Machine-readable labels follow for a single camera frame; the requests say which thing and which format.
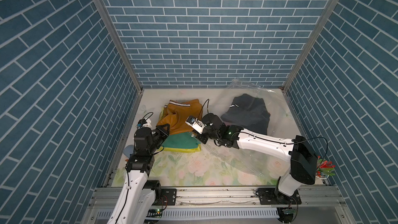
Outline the neon yellow garment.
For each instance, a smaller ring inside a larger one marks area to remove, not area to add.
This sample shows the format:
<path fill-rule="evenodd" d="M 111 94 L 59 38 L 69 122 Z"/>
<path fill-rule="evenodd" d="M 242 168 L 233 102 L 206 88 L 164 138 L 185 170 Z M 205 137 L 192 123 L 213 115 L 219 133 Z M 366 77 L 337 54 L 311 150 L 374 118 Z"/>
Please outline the neon yellow garment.
<path fill-rule="evenodd" d="M 170 125 L 170 134 L 162 144 L 165 151 L 197 152 L 201 150 L 200 142 L 191 136 L 193 128 L 186 124 L 190 116 L 201 119 L 201 108 L 200 103 L 169 102 L 157 123 L 157 125 Z"/>

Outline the dark green garment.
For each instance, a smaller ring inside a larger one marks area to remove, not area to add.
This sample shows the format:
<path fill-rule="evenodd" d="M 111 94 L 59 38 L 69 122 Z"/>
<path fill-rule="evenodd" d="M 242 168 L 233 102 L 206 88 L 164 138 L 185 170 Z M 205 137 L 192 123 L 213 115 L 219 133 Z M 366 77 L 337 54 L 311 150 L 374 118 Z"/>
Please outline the dark green garment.
<path fill-rule="evenodd" d="M 190 132 L 179 133 L 175 135 L 170 135 L 162 144 L 165 151 L 173 152 L 199 152 L 201 151 L 200 142 L 191 136 Z"/>

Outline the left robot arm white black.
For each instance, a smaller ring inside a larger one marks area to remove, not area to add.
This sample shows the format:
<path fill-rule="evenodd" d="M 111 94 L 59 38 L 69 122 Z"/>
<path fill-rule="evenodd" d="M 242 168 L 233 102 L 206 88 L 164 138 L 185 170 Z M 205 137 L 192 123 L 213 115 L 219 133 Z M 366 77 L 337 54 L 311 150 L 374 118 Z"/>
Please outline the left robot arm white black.
<path fill-rule="evenodd" d="M 160 198 L 158 180 L 147 182 L 157 150 L 170 134 L 170 125 L 142 127 L 134 133 L 134 153 L 126 163 L 126 178 L 109 224 L 142 224 Z"/>

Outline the black garment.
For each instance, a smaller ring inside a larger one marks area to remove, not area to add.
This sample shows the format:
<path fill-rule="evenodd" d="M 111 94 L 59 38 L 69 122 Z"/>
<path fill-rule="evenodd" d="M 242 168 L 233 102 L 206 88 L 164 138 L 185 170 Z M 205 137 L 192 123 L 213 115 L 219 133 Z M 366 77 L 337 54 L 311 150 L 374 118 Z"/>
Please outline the black garment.
<path fill-rule="evenodd" d="M 270 121 L 264 99 L 242 94 L 233 99 L 228 111 L 221 116 L 228 125 L 237 125 L 255 133 L 267 135 Z"/>

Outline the brown garment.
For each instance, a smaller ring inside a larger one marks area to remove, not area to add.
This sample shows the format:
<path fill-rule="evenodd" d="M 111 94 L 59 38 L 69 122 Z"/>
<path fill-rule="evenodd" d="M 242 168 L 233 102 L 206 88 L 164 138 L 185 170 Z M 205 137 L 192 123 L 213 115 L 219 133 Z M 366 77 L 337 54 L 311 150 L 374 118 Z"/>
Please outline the brown garment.
<path fill-rule="evenodd" d="M 170 125 L 170 135 L 191 132 L 192 127 L 186 124 L 188 117 L 197 117 L 202 120 L 202 104 L 198 99 L 187 102 L 170 100 L 163 110 L 163 115 L 157 125 Z"/>

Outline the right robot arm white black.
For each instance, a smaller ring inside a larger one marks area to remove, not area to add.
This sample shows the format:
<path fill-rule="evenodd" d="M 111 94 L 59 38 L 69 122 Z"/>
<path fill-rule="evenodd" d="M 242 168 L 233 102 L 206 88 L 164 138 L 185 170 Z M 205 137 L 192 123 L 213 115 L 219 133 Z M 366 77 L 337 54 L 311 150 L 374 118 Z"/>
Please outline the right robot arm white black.
<path fill-rule="evenodd" d="M 190 116 L 186 124 L 193 128 L 195 137 L 203 144 L 211 139 L 217 146 L 253 150 L 288 163 L 288 171 L 280 177 L 274 190 L 277 197 L 291 197 L 301 185 L 315 184 L 318 156 L 302 136 L 294 139 L 267 136 L 237 125 L 226 125 L 212 113 L 202 120 Z"/>

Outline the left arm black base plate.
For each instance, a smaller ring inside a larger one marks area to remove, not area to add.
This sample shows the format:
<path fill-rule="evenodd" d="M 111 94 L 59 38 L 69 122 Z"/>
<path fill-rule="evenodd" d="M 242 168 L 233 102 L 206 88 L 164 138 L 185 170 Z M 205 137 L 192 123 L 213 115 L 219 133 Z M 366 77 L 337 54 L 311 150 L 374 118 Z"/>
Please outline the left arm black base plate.
<path fill-rule="evenodd" d="M 177 189 L 176 188 L 161 188 L 156 191 L 155 206 L 174 206 L 176 204 Z"/>

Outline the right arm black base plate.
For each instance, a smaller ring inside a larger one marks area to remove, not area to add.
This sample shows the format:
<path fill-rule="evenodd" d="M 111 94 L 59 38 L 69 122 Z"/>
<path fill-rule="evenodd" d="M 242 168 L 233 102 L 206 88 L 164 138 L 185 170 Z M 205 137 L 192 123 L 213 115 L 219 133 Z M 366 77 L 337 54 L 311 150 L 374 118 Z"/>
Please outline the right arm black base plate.
<path fill-rule="evenodd" d="M 258 188 L 255 195 L 259 197 L 261 205 L 300 205 L 302 204 L 298 190 L 292 196 L 276 193 L 276 188 Z"/>

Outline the clear plastic vacuum bag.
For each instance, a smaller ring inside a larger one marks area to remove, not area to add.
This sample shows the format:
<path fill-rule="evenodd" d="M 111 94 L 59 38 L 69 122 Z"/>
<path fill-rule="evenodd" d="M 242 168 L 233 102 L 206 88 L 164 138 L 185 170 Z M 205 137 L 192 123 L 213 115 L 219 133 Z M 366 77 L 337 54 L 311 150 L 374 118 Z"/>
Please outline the clear plastic vacuum bag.
<path fill-rule="evenodd" d="M 210 110 L 226 125 L 238 125 L 281 139 L 293 139 L 300 135 L 280 89 L 261 88 L 235 79 L 221 95 L 211 100 Z M 258 151 L 218 147 L 212 140 L 203 148 L 228 166 L 257 177 L 278 179 L 288 170 L 285 161 Z"/>

